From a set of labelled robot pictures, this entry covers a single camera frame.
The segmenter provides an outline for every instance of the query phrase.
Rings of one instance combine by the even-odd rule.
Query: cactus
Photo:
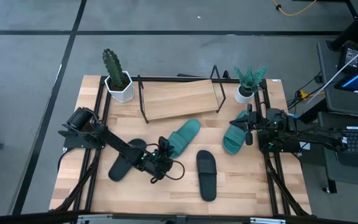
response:
[[[234,67],[234,71],[237,73],[237,76],[240,80],[240,85],[241,87],[243,87],[244,91],[248,93],[253,93],[257,91],[259,83],[264,78],[265,73],[267,71],[267,65],[258,69],[254,74],[252,74],[252,68],[251,66],[249,66],[247,74],[245,76],[236,67]]]
[[[112,85],[121,90],[125,89],[126,76],[122,73],[117,55],[110,49],[104,49],[103,62],[109,73]]]

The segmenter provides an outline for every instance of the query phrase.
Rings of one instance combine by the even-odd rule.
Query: gray floor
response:
[[[80,2],[0,0],[0,29],[71,30]],[[307,4],[279,2],[289,13]],[[358,10],[358,1],[353,3]],[[298,17],[286,17],[275,10],[271,1],[88,0],[79,29],[343,30],[351,21],[346,5],[335,2],[318,2]],[[131,75],[207,76],[215,64],[233,74],[233,66],[245,69],[248,65],[258,68],[267,64],[267,78],[282,79],[289,100],[319,72],[316,43],[323,38],[77,36],[23,212],[48,210],[62,153],[63,138],[57,130],[74,110],[82,76],[106,75],[101,60],[105,47],[114,49]],[[5,143],[0,151],[0,215],[9,212],[15,197],[67,41],[65,35],[0,35],[0,141]],[[316,87],[313,83],[306,90]],[[303,171],[315,215],[358,221],[358,185],[338,183],[339,193],[327,195],[321,191],[326,185],[324,168],[305,164]]]

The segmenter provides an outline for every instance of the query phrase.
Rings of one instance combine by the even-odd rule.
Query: potted cactus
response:
[[[111,96],[121,103],[134,98],[135,88],[127,71],[122,71],[117,55],[110,49],[103,50],[103,62],[109,76],[104,83]]]
[[[234,98],[238,103],[247,104],[254,96],[254,93],[258,91],[259,83],[262,81],[267,71],[267,65],[258,69],[254,74],[252,74],[252,68],[249,66],[245,76],[236,67],[234,67],[234,71],[237,73],[240,81],[239,88],[237,89]]]

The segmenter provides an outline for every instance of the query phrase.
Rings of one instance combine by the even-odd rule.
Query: wooden table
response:
[[[100,76],[86,75],[80,88],[76,107],[94,107]],[[144,82],[144,88],[161,85],[161,82]],[[267,80],[268,93],[272,108],[287,110],[283,87],[279,80]],[[166,138],[181,127],[187,119],[197,118],[201,129],[184,153],[178,158],[186,167],[184,178],[173,181],[168,178],[150,184],[151,176],[132,169],[120,181],[113,182],[108,171],[118,152],[107,146],[102,150],[98,175],[94,188],[92,212],[138,213],[138,214],[187,214],[187,215],[233,215],[233,216],[271,216],[269,189],[263,155],[259,152],[257,139],[252,146],[243,145],[236,155],[226,153],[222,147],[223,135],[229,121],[245,110],[234,99],[238,84],[223,83],[226,101],[219,113],[214,111],[176,118],[150,121],[146,124],[139,109],[139,95],[135,88],[134,100],[125,104],[112,99],[107,125],[114,134],[124,141],[134,138],[144,139],[147,143],[158,141],[159,136]],[[219,84],[214,83],[218,101],[222,99]],[[106,88],[102,102],[106,97]],[[208,150],[216,159],[218,170],[218,195],[213,202],[205,202],[200,197],[196,153]],[[53,191],[50,208],[58,207],[78,182],[84,150],[75,149],[63,159]],[[290,153],[281,153],[285,183],[298,203],[310,211],[301,165]],[[174,165],[169,174],[181,174],[180,166]],[[84,187],[80,208],[85,206],[88,186]],[[280,191],[276,188],[279,211],[283,213]]]

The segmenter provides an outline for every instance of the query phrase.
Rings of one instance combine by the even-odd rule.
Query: white pot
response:
[[[252,99],[252,97],[254,96],[255,93],[252,93],[252,95],[250,96],[243,96],[240,94],[240,86],[237,88],[237,92],[236,94],[234,95],[234,98],[236,99],[236,101],[238,103],[241,103],[241,104],[248,104],[249,101]]]
[[[122,91],[112,91],[109,88],[108,81],[110,79],[110,76],[107,77],[107,79],[104,80],[104,84],[106,84],[107,90],[111,94],[111,96],[120,101],[121,103],[128,102],[129,100],[132,100],[135,96],[135,88],[134,83],[132,82],[131,77],[129,76],[129,73],[127,71],[122,71],[125,73],[129,78],[129,85]]]

